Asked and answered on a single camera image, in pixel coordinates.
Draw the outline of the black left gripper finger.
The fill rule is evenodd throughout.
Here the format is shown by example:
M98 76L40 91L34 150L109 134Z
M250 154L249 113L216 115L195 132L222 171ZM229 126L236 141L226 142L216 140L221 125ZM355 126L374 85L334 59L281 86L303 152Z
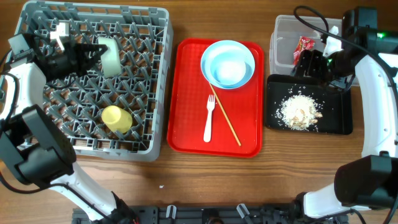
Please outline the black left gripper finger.
M96 73L97 75L102 75L103 71L102 71L102 63L100 60L96 61L96 62L85 62L83 64L83 69L86 70L87 72L93 72Z
M89 52L99 52L99 53L105 53L108 49L108 47L103 44L88 44L86 48L87 51Z

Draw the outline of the yellow plastic cup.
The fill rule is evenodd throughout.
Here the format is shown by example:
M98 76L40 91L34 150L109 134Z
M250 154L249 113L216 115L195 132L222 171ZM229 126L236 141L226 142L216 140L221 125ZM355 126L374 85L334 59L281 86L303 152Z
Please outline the yellow plastic cup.
M118 106L108 106L101 113L103 123L112 131L126 133L132 126L132 116Z

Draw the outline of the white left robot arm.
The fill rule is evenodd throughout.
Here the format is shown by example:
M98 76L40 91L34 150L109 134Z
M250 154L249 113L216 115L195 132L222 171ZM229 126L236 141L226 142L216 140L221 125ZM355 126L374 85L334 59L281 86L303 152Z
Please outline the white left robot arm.
M49 38L20 33L9 39L1 72L1 160L35 192L52 190L79 206L92 223L138 223L139 217L114 192L103 188L77 163L70 140L44 111L48 82L84 76L98 62L106 77L121 72L118 45L100 37L94 44L68 34Z

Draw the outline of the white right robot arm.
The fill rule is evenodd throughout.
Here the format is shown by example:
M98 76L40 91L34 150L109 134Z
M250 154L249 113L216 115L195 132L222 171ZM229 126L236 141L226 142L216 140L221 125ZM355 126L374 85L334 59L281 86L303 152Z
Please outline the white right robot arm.
M361 89L364 144L361 158L341 166L334 182L304 192L292 217L319 222L361 210L397 210L397 32L377 27L377 11L346 11L338 48L323 55L303 52L294 73L329 86L343 77L357 78Z

